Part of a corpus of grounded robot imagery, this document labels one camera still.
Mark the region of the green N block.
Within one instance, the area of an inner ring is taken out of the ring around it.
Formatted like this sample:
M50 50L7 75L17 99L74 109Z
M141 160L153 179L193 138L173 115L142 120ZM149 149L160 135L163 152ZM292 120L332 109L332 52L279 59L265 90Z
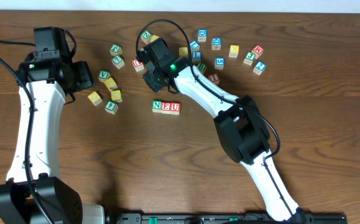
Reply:
M152 102L152 111L154 113L161 113L161 111L162 111L162 101L154 100Z

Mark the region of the red E block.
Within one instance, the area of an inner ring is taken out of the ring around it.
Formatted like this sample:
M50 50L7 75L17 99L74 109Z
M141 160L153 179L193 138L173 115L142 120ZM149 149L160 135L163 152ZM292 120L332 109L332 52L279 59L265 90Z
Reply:
M170 102L162 102L161 113L170 114L170 107L171 107Z

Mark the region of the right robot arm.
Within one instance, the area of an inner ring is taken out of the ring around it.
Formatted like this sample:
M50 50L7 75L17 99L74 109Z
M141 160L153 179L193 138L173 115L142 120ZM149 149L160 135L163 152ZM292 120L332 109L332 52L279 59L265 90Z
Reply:
M219 142L227 156L252 177L269 216L279 222L305 222L305 214L290 196L273 161L269 145L274 127L249 96L238 98L207 79L186 57L177 57L161 38L136 50L148 71L143 79L157 92L167 87L196 101L212 117Z

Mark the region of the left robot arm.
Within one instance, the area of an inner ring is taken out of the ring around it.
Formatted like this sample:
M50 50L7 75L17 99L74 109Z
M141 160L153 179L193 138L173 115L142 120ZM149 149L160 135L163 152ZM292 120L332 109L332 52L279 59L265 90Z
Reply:
M66 97L95 85L88 64L74 62L73 36L58 27L34 29L35 51L17 70L21 118L15 156L0 185L4 223L81 223L79 194L60 179L59 125Z

